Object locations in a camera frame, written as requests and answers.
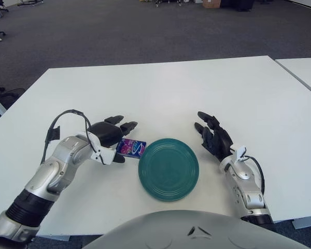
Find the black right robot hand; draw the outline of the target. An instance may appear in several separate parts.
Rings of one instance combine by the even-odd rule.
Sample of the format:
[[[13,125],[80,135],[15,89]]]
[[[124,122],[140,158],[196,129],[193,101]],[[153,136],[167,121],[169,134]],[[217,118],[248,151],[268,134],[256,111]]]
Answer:
[[[198,112],[197,115],[207,123],[206,127],[197,122],[194,123],[195,129],[203,139],[202,146],[221,162],[232,154],[230,147],[233,145],[233,142],[230,136],[220,126],[220,122],[215,116],[204,112]]]

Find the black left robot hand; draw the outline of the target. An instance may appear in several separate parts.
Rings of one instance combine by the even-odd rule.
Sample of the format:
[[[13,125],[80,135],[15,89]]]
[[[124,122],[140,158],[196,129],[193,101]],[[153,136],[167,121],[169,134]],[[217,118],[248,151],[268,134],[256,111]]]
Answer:
[[[108,117],[104,121],[92,124],[88,131],[98,137],[101,146],[110,148],[118,144],[138,125],[138,122],[131,121],[117,126],[123,118],[122,115]]]

